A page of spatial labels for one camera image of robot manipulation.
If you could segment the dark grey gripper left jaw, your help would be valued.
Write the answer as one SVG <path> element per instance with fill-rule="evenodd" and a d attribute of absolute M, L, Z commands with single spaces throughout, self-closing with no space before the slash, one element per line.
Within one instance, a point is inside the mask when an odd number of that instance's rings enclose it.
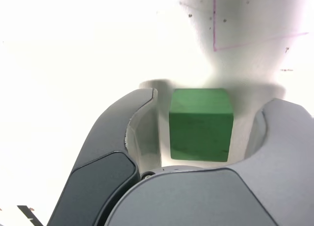
<path fill-rule="evenodd" d="M 95 121 L 48 224 L 102 226 L 142 174 L 160 166 L 157 90 L 137 89 Z"/>

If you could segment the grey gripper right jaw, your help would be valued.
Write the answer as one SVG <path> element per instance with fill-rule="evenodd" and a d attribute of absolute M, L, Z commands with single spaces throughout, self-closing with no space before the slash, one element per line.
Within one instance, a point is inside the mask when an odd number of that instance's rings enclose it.
<path fill-rule="evenodd" d="M 311 226 L 314 120 L 275 99 L 259 117 L 262 146 L 218 169 L 169 172 L 141 181 L 118 201 L 107 226 Z"/>

